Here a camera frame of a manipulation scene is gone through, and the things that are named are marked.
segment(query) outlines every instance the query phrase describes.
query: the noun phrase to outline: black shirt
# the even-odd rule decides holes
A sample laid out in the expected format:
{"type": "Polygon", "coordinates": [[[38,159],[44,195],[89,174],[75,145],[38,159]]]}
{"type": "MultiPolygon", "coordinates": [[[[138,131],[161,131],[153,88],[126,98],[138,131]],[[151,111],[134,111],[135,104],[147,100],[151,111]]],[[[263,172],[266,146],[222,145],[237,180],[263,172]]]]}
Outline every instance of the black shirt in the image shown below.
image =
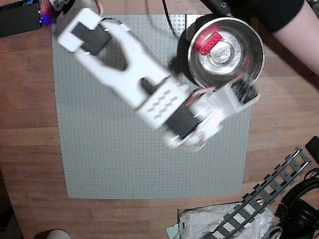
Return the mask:
{"type": "MultiPolygon", "coordinates": [[[[228,0],[232,8],[243,5],[241,0],[228,0]]],[[[246,0],[249,7],[270,32],[286,26],[301,10],[304,0],[246,0]]]]}

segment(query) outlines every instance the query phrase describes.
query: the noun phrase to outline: plastic bag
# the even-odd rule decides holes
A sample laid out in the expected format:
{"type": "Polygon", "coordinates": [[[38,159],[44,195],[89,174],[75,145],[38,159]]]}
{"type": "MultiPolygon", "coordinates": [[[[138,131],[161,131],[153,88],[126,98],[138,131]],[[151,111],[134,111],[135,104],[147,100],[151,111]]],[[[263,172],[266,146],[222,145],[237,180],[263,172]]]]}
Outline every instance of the plastic bag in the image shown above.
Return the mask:
{"type": "MultiPolygon", "coordinates": [[[[223,204],[198,208],[186,213],[182,213],[179,223],[179,232],[181,239],[200,239],[207,232],[213,232],[222,222],[223,216],[227,213],[234,212],[234,207],[239,203],[223,204]]],[[[247,205],[245,210],[253,213],[254,209],[247,205]]],[[[241,216],[234,217],[239,223],[244,221],[241,216]]],[[[274,215],[268,208],[262,214],[258,214],[252,223],[245,225],[245,229],[237,234],[238,239],[260,239],[273,224],[274,215]]],[[[230,224],[226,224],[225,228],[229,231],[233,228],[230,224]]],[[[215,235],[218,239],[222,239],[222,234],[215,235]]]]}

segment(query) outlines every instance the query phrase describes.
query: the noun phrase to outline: headphones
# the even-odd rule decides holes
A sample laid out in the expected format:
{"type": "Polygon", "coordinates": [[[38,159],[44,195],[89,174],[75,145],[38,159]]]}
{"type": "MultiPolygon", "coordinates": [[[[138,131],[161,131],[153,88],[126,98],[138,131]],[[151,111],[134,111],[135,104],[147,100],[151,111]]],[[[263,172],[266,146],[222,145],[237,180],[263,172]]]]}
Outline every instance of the headphones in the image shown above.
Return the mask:
{"type": "Polygon", "coordinates": [[[311,177],[292,188],[281,200],[275,212],[282,228],[280,239],[312,239],[319,226],[319,210],[316,210],[302,197],[307,192],[319,188],[319,178],[311,177]]]}

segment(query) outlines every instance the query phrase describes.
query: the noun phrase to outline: person's arm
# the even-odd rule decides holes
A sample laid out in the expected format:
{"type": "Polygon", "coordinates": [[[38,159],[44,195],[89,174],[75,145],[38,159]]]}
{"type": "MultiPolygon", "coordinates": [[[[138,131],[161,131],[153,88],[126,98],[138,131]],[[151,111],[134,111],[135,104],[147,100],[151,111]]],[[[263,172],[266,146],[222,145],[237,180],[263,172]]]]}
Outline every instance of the person's arm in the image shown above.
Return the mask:
{"type": "Polygon", "coordinates": [[[319,76],[319,20],[307,2],[273,35],[319,76]]]}
{"type": "Polygon", "coordinates": [[[267,30],[319,76],[319,20],[304,0],[252,0],[267,30]]]}

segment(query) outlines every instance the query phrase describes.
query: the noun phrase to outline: gray lego baseplate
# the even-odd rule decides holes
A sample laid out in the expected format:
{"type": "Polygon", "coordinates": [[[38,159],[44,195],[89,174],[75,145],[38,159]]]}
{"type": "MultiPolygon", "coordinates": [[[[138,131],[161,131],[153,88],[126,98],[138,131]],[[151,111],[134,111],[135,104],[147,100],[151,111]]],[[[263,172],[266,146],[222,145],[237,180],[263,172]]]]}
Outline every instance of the gray lego baseplate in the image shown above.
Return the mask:
{"type": "MultiPolygon", "coordinates": [[[[163,65],[177,52],[165,15],[116,15],[163,65]]],[[[171,15],[181,34],[185,15],[171,15]]],[[[240,192],[250,109],[227,120],[199,152],[169,149],[163,129],[150,129],[52,37],[57,118],[68,196],[145,199],[240,192]]],[[[116,54],[108,63],[121,64],[116,54]]],[[[190,81],[181,74],[179,79],[190,81]]]]}

